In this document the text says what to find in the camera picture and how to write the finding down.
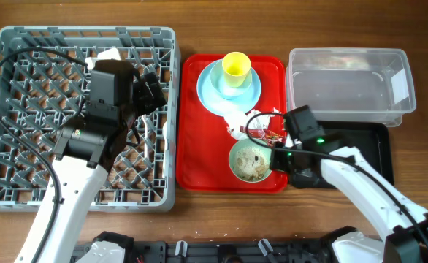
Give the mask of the green bowl with food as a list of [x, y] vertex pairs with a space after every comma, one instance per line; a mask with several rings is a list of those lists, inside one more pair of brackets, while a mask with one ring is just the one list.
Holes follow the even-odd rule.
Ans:
[[272, 170], [268, 144], [259, 139], [236, 142], [229, 152], [229, 167], [239, 180], [258, 183], [267, 179]]

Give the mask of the red snack wrapper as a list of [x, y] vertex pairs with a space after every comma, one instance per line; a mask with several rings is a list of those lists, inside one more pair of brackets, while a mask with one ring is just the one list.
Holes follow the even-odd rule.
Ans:
[[270, 129], [265, 128], [253, 128], [249, 127], [248, 132], [244, 126], [240, 127], [240, 138], [239, 140], [248, 139], [248, 135], [254, 139], [261, 140], [269, 146], [275, 146], [277, 142], [286, 143], [286, 137], [273, 132]]

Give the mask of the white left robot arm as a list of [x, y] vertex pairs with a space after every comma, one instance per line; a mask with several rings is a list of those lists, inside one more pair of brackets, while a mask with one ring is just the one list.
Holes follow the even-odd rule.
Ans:
[[93, 72], [84, 113], [58, 131], [54, 176], [17, 262], [68, 262], [92, 201], [141, 115], [167, 103], [154, 73]]

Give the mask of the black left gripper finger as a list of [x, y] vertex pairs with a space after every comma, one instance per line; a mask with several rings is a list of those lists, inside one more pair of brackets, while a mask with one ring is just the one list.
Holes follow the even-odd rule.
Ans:
[[145, 81], [133, 83], [133, 104], [138, 115], [146, 115], [151, 112], [152, 93]]
[[166, 105], [167, 101], [156, 74], [153, 72], [145, 74], [144, 81], [148, 84], [150, 92], [152, 93], [152, 109]]

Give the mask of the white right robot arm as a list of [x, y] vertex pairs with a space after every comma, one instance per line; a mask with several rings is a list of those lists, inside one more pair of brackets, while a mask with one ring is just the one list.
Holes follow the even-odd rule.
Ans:
[[321, 238], [322, 262], [428, 262], [428, 209], [387, 182], [340, 134], [275, 145], [272, 159], [291, 169], [318, 169], [370, 222], [379, 238], [345, 226]]

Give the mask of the white napkin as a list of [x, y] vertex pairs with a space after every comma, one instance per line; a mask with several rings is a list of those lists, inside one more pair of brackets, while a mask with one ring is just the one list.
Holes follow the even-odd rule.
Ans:
[[[246, 127], [247, 122], [255, 115], [260, 114], [259, 110], [251, 110], [248, 114], [236, 111], [233, 113], [229, 113], [224, 117], [225, 122], [227, 123], [227, 131], [228, 133], [236, 140], [245, 140], [248, 138], [246, 135], [244, 128]], [[248, 125], [248, 131], [252, 137], [258, 138], [258, 136], [254, 135], [254, 132], [263, 131], [266, 133], [266, 130], [271, 131], [270, 122], [271, 118], [275, 117], [275, 115], [261, 115], [259, 117], [254, 118], [250, 124]]]

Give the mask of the white plastic spoon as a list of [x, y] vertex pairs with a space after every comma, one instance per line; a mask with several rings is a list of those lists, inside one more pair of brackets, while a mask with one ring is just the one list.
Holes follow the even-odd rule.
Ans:
[[168, 124], [167, 124], [167, 121], [163, 124], [163, 126], [162, 126], [162, 135], [163, 135], [163, 138], [164, 138], [164, 149], [167, 149], [167, 147], [168, 147], [168, 139], [167, 139], [167, 127], [168, 127]]

